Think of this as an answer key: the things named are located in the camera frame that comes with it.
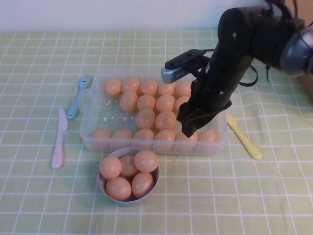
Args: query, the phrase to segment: plastic storage bin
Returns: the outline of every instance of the plastic storage bin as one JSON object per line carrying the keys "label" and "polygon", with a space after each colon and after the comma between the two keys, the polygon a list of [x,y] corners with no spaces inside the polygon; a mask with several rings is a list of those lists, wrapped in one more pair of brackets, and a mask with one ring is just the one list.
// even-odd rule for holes
{"label": "plastic storage bin", "polygon": [[[134,134],[138,129],[136,127],[136,115],[138,112],[125,113],[120,109],[119,97],[107,97],[103,93],[105,82],[112,78],[118,78],[122,82],[130,76],[136,76],[140,82],[146,79],[155,79],[159,83],[161,72],[156,69],[118,69],[111,68],[98,71],[93,79],[91,89],[85,90],[80,100],[80,110],[84,112],[80,135],[83,138],[85,146],[91,151],[112,152],[123,147],[137,147],[154,151],[156,154],[173,155],[197,155],[213,156],[220,152],[228,138],[227,123],[225,112],[218,114],[209,124],[198,130],[213,129],[219,135],[218,142],[200,142],[189,151],[183,151],[181,146],[194,145],[187,141],[159,141],[159,140],[135,140],[135,139],[98,139],[92,138],[91,134],[98,129],[108,129],[114,133],[120,129],[128,129]],[[192,75],[185,76],[177,81],[192,81],[195,78]],[[181,131],[181,124],[176,121],[174,128],[176,133]]]}

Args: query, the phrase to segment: pink knife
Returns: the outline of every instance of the pink knife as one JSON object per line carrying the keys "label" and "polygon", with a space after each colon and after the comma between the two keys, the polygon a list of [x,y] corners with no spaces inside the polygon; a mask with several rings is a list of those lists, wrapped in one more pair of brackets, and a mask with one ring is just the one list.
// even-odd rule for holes
{"label": "pink knife", "polygon": [[62,165],[63,160],[63,139],[64,133],[67,130],[67,115],[63,108],[59,108],[59,124],[57,139],[53,150],[51,159],[51,167],[53,169],[59,168]]}

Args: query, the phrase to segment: blue fork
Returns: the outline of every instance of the blue fork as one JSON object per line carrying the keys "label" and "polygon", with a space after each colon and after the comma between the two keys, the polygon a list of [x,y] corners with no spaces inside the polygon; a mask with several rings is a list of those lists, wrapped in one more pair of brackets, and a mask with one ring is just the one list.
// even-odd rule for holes
{"label": "blue fork", "polygon": [[91,79],[91,75],[85,75],[79,80],[78,82],[79,92],[77,93],[75,99],[73,100],[72,105],[70,106],[67,112],[68,119],[73,119],[76,117],[78,106],[79,106],[79,97],[82,95],[84,89],[86,89],[86,87],[88,86],[90,79]]}

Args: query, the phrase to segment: white wall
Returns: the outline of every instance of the white wall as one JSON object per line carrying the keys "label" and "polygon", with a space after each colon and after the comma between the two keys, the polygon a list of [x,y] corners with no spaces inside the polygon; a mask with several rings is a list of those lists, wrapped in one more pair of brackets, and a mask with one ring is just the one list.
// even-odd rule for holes
{"label": "white wall", "polygon": [[0,0],[0,31],[216,27],[228,8],[264,0]]}

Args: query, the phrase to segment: yellow spoon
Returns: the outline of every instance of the yellow spoon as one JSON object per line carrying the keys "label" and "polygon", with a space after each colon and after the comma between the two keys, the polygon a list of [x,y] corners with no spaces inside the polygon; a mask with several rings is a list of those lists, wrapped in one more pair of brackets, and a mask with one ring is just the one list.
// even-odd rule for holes
{"label": "yellow spoon", "polygon": [[237,137],[240,139],[241,143],[244,145],[248,153],[251,155],[253,159],[259,160],[262,158],[262,153],[260,150],[241,132],[238,128],[237,120],[232,116],[228,115],[227,123],[230,128],[235,132]]}

